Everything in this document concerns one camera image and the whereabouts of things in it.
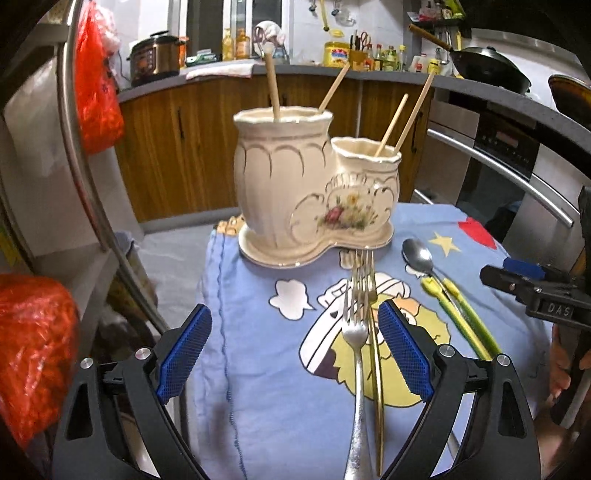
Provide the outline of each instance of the metal spoon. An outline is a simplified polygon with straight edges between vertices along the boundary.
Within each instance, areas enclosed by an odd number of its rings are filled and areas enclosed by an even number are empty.
[[[457,304],[456,300],[447,294],[446,288],[443,286],[441,279],[437,276],[434,270],[433,256],[427,246],[418,238],[407,238],[402,242],[402,257],[404,261],[418,272],[425,273],[429,277],[433,277],[439,284],[443,294],[451,302],[454,308],[460,312],[460,315],[465,317],[464,312]]]
[[[463,315],[462,310],[459,308],[457,303],[447,294],[443,283],[434,272],[434,264],[433,264],[433,256],[431,252],[427,248],[427,246],[421,242],[418,238],[407,238],[404,242],[402,242],[402,257],[404,261],[413,269],[418,272],[425,273],[430,277],[433,277],[443,294],[449,299],[449,301],[454,305],[456,310]],[[456,435],[453,431],[450,433],[449,438],[447,440],[447,448],[449,449],[452,457],[455,459],[457,453],[460,449],[460,443],[457,441]]]

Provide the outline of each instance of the glass bottle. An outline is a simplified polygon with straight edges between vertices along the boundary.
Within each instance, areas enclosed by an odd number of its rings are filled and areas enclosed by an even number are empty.
[[[398,65],[396,69],[399,72],[406,70],[406,47],[404,45],[398,47]]]
[[[236,59],[243,60],[251,57],[251,39],[246,34],[246,29],[241,28],[236,35]]]
[[[222,39],[222,61],[234,60],[234,39],[229,28],[224,30]]]
[[[382,70],[383,61],[384,54],[382,53],[382,45],[378,43],[375,49],[374,70]]]
[[[386,72],[393,72],[396,70],[396,50],[393,45],[388,46],[388,52],[386,54],[386,60],[384,61],[383,70]]]

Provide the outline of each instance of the floor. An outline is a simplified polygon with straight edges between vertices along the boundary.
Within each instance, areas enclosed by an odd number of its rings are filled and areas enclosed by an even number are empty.
[[[213,225],[150,233],[137,243],[139,257],[156,285],[158,311],[171,328],[183,324],[196,304],[199,278]]]

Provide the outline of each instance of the vase saucer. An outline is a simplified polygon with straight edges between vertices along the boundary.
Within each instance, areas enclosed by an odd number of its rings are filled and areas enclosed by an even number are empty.
[[[394,236],[394,226],[386,222],[371,235],[355,238],[346,230],[330,231],[324,238],[305,253],[293,254],[293,249],[265,248],[256,245],[256,233],[244,224],[238,232],[240,252],[256,265],[268,268],[288,269],[303,267],[320,258],[330,248],[350,248],[357,250],[373,250],[385,247]]]

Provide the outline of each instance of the pan handle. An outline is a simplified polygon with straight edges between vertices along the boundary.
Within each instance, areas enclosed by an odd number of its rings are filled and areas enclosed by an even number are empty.
[[[448,52],[454,51],[452,46],[449,43],[445,43],[443,40],[439,40],[435,35],[431,35],[427,30],[423,30],[422,28],[417,27],[416,25],[410,24],[408,29],[420,37],[426,38],[428,41],[433,42],[438,47],[447,50]]]

